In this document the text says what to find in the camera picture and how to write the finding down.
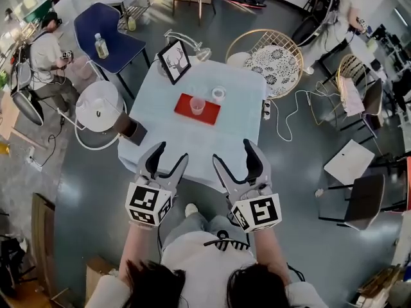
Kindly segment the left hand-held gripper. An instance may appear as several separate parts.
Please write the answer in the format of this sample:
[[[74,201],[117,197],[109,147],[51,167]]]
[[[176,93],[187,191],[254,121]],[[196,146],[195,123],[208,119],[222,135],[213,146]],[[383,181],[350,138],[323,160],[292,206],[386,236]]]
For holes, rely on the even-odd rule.
[[[185,153],[167,175],[155,178],[165,147],[165,141],[159,142],[140,157],[135,180],[128,187],[126,211],[132,222],[145,227],[158,227],[162,223],[173,207],[177,185],[188,166],[189,155]]]

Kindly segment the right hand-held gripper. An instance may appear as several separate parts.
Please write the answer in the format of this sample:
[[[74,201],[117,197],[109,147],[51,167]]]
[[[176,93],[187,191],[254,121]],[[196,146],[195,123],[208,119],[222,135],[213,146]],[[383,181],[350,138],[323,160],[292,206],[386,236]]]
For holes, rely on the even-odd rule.
[[[279,195],[273,193],[271,165],[261,149],[249,139],[243,140],[248,174],[239,184],[225,162],[213,154],[214,170],[228,192],[231,214],[245,233],[273,227],[282,221]]]

